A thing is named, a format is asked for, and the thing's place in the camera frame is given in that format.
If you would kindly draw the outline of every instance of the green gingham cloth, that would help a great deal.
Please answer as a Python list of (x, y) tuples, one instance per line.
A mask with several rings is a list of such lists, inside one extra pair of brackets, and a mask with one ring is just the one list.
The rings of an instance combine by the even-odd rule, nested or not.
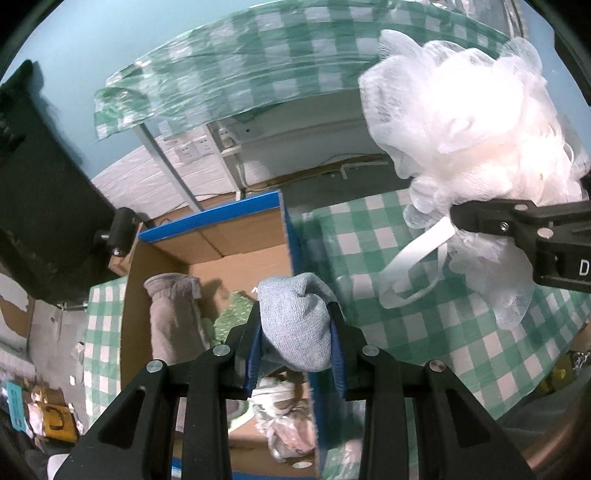
[[(412, 364), (442, 359), (498, 418), (551, 371), (588, 321), (591, 296), (536, 287), (521, 324), (499, 330), (480, 295), (466, 286), (463, 276), (445, 267), (439, 283), (422, 299), (383, 308), (376, 291), (379, 272), (423, 232), (404, 223), (402, 211), (409, 202), (408, 190), (400, 190), (317, 209), (294, 220), (306, 267), (331, 286), (347, 322), (360, 327), (368, 343)], [(437, 258), (431, 255), (411, 270), (401, 295), (427, 287), (436, 274)], [(338, 445), (328, 452), (323, 478), (357, 478), (359, 458), (351, 452), (362, 436), (363, 404), (342, 401), (330, 373), (319, 374), (318, 382), (323, 393), (332, 393), (327, 435)], [(415, 446), (411, 436), (414, 462)]]
[(99, 139), (149, 118), (165, 137), (252, 109), (357, 89), (384, 29), (497, 57), (509, 38), (461, 14), (404, 0), (280, 0), (176, 37), (95, 94)]
[(88, 298), (84, 390), (89, 427), (121, 392), (121, 317), (127, 277), (92, 287)]

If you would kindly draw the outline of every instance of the mesh sponge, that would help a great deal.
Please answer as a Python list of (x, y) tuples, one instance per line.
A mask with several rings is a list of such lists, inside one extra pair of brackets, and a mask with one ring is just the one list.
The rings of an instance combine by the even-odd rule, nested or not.
[[(536, 49), (523, 38), (498, 59), (448, 41), (419, 46), (384, 30), (380, 63), (359, 79), (375, 142), (401, 178), (413, 177), (404, 219), (429, 228), (451, 205), (494, 198), (536, 205), (586, 198), (590, 160), (558, 116)], [(534, 284), (525, 254), (505, 238), (458, 232), (449, 267), (480, 293), (499, 327), (517, 325)]]

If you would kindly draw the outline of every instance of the black mount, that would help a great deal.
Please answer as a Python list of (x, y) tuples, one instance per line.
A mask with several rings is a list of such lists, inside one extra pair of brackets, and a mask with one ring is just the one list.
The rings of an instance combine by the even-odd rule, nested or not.
[(591, 293), (591, 201), (537, 207), (528, 200), (466, 202), (452, 222), (469, 232), (515, 239), (538, 285)]
[[(335, 385), (345, 400), (366, 400), (359, 478), (407, 480), (404, 397), (414, 399), (420, 478), (425, 480), (534, 479), (519, 451), (450, 368), (398, 362), (367, 345), (348, 326), (337, 303), (328, 305)], [(84, 435), (56, 480), (169, 479), (172, 435), (180, 397), (187, 397), (183, 478), (229, 480), (226, 399), (247, 399), (262, 358), (261, 318), (255, 302), (248, 322), (225, 345), (194, 361), (151, 361)]]

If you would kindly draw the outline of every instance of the metal pole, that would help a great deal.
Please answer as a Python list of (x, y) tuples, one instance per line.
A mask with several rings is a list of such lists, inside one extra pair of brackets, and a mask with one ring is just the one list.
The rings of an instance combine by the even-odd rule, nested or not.
[(146, 127), (145, 124), (139, 124), (133, 127), (133, 130), (139, 140), (146, 147), (146, 150), (148, 150), (148, 153), (152, 156), (152, 159), (156, 162), (156, 165), (162, 169), (164, 174), (168, 177), (168, 181), (173, 184), (174, 189), (180, 194), (183, 200), (187, 202), (189, 208), (194, 212), (202, 212), (203, 207), (169, 162), (168, 158), (162, 151), (162, 148), (160, 148), (160, 145), (158, 145), (152, 134), (149, 132), (148, 127)]
[(233, 171), (228, 165), (226, 156), (223, 153), (223, 148), (220, 148), (215, 138), (213, 137), (213, 133), (209, 128), (209, 124), (203, 125), (203, 133), (205, 133), (205, 138), (207, 138), (207, 141), (209, 142), (211, 147), (216, 150), (217, 157), (220, 160), (220, 165), (222, 166), (223, 171), (226, 174), (226, 178), (230, 180), (230, 183), (232, 183), (232, 187), (234, 188), (234, 192), (236, 192), (236, 201), (241, 200), (243, 198), (243, 192), (246, 188), (246, 185), (242, 185), (242, 180), (237, 175), (237, 172)]

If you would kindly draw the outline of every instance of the open cardboard box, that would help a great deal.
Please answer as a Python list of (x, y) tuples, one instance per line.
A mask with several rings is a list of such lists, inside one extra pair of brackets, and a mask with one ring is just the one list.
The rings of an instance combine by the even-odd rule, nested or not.
[[(274, 275), (300, 272), (300, 250), (281, 194), (270, 192), (205, 210), (139, 235), (129, 270), (121, 325), (121, 387), (152, 359), (151, 299), (144, 281), (178, 272), (198, 277), (199, 308), (210, 319), (229, 306), (229, 294), (252, 296)], [(235, 472), (274, 477), (314, 477), (314, 466), (297, 470), (271, 457), (267, 438), (251, 420), (230, 434)]]

